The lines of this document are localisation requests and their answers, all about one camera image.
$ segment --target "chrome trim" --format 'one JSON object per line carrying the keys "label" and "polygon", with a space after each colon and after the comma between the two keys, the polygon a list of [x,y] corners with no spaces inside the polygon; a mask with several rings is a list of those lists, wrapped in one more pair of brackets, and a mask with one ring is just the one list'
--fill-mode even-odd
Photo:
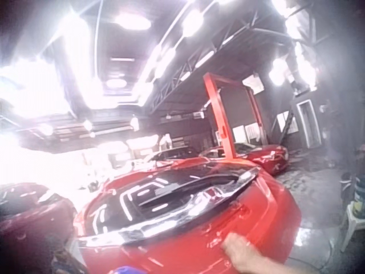
{"label": "chrome trim", "polygon": [[189,201],[184,206],[162,214],[158,218],[134,224],[118,231],[81,237],[79,238],[80,246],[102,247],[107,245],[122,245],[124,243],[145,240],[187,224],[196,219],[197,216],[211,211],[214,207],[238,193],[256,178],[259,171],[259,167],[254,167],[240,175],[235,183],[212,186],[196,194],[191,194]]}

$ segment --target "hand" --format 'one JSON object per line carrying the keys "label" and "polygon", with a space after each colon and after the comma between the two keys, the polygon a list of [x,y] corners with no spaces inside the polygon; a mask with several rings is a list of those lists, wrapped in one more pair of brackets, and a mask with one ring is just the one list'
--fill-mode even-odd
{"label": "hand", "polygon": [[240,273],[252,273],[256,264],[263,259],[255,246],[236,233],[227,235],[222,248]]}

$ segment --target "black car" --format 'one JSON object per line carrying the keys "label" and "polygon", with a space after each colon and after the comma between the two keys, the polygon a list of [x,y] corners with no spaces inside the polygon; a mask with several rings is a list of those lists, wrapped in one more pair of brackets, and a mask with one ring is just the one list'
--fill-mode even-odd
{"label": "black car", "polygon": [[190,146],[185,147],[177,147],[172,148],[170,150],[164,150],[155,152],[153,154],[148,155],[144,158],[144,162],[153,162],[153,161],[166,161],[166,160],[180,160],[180,159],[188,159],[199,157],[199,153]]}

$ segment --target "doorway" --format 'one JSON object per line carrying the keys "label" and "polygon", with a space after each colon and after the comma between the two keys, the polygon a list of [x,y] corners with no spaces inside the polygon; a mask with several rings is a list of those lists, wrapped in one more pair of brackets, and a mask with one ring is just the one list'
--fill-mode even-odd
{"label": "doorway", "polygon": [[302,120],[307,148],[315,148],[322,144],[317,117],[315,116],[312,101],[305,100],[297,104]]}

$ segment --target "steel truss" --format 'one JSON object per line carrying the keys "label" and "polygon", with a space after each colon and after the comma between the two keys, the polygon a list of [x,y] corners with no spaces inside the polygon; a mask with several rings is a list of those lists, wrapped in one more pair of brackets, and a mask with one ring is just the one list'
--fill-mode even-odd
{"label": "steel truss", "polygon": [[[167,83],[165,83],[160,88],[158,88],[158,90],[156,90],[152,94],[151,98],[146,104],[146,109],[147,109],[146,113],[147,114],[154,113],[160,107],[162,102],[164,102],[166,98],[170,94],[172,94],[179,85],[183,83],[183,80],[181,80],[181,78],[186,73],[193,74],[196,71],[195,68],[196,63],[208,52],[213,50],[214,53],[217,53],[218,51],[220,51],[225,46],[225,41],[231,36],[233,36],[232,41],[234,41],[235,39],[237,39],[237,37],[250,31],[252,33],[280,37],[287,39],[289,44],[290,42],[293,42],[292,45],[294,45],[294,42],[300,42],[302,45],[305,45],[306,50],[309,51],[309,54],[311,56],[315,56],[315,50],[314,50],[315,46],[318,43],[322,42],[324,39],[327,39],[330,35],[321,37],[319,39],[317,37],[317,24],[313,13],[314,2],[301,1],[301,5],[298,6],[297,9],[293,13],[291,13],[286,19],[283,19],[283,21],[288,20],[291,16],[298,14],[302,10],[306,10],[309,15],[309,32],[308,34],[301,33],[303,39],[300,40],[293,39],[286,33],[279,33],[277,31],[273,31],[270,29],[262,29],[258,27],[259,24],[263,20],[268,19],[268,17],[278,16],[277,11],[271,4],[269,4],[268,1],[260,1],[260,3],[257,3],[254,13],[248,22],[243,19],[234,18],[231,22],[229,22],[227,26],[224,27],[224,31],[220,32],[219,43],[214,43],[213,39],[211,39],[208,43],[205,42],[203,45],[201,45],[201,47],[197,49],[188,58],[188,60],[176,71],[172,79]],[[237,23],[241,25],[241,28],[237,31],[234,31],[233,26]]]}

